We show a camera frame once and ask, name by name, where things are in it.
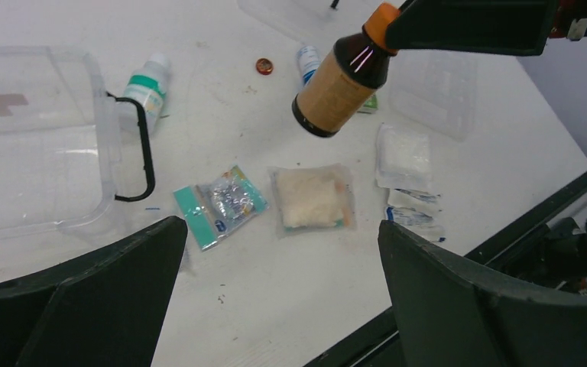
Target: black handle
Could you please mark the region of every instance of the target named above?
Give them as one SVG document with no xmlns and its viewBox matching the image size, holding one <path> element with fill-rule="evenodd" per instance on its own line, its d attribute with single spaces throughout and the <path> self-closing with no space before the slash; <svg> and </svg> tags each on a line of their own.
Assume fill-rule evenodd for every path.
<svg viewBox="0 0 587 367">
<path fill-rule="evenodd" d="M 138 128 L 141 131 L 141 149 L 143 150 L 143 170 L 145 171 L 145 180 L 148 183 L 148 188 L 138 196 L 120 196 L 116 195 L 114 198 L 118 201 L 124 201 L 126 203 L 133 203 L 134 201 L 141 201 L 146 199 L 154 191 L 156 187 L 156 177 L 154 177 L 154 163 L 151 159 L 151 148 L 150 148 L 150 133 L 148 131 L 148 120 L 145 116 L 145 110 L 143 106 L 136 101 L 128 97 L 116 97 L 111 93 L 107 92 L 107 96 L 115 98 L 116 102 L 127 102 L 131 103 L 136 107 L 136 114 L 138 115 Z"/>
</svg>

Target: brown button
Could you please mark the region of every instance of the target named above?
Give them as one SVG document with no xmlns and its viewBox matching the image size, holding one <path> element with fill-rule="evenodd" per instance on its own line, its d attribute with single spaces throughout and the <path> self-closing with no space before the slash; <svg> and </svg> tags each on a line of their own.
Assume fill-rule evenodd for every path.
<svg viewBox="0 0 587 367">
<path fill-rule="evenodd" d="M 255 69 L 262 75 L 269 75 L 273 72 L 273 63 L 269 59 L 261 58 L 255 63 Z"/>
</svg>

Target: clear plastic container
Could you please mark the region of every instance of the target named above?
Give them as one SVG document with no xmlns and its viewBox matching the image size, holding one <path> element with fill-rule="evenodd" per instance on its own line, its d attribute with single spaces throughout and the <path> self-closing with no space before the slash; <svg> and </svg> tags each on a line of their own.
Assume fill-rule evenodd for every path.
<svg viewBox="0 0 587 367">
<path fill-rule="evenodd" d="M 112 206 L 115 103 L 94 59 L 0 47 L 0 239 L 70 232 Z"/>
<path fill-rule="evenodd" d="M 358 33 L 381 0 L 238 0 L 241 10 L 282 34 L 328 54 L 341 37 Z M 475 124 L 477 57 L 434 50 L 402 50 L 391 60 L 392 109 L 456 140 Z"/>
</svg>

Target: brown bottle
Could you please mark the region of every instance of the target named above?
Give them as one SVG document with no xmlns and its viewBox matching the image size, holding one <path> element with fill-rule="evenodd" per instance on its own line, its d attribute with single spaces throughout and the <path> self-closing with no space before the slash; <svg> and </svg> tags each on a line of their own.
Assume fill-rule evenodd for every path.
<svg viewBox="0 0 587 367">
<path fill-rule="evenodd" d="M 386 83 L 388 61 L 397 50 L 386 47 L 388 25 L 401 12 L 379 5 L 362 32 L 339 39 L 291 106 L 296 120 L 314 135 L 329 138 Z"/>
</svg>

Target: brown label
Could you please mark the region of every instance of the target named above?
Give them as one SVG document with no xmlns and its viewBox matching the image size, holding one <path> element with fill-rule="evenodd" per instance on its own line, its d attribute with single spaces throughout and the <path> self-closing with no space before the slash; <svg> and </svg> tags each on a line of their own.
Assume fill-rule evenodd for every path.
<svg viewBox="0 0 587 367">
<path fill-rule="evenodd" d="M 314 126 L 337 132 L 374 92 L 376 89 L 362 86 L 343 73 L 331 52 L 296 100 Z"/>
</svg>

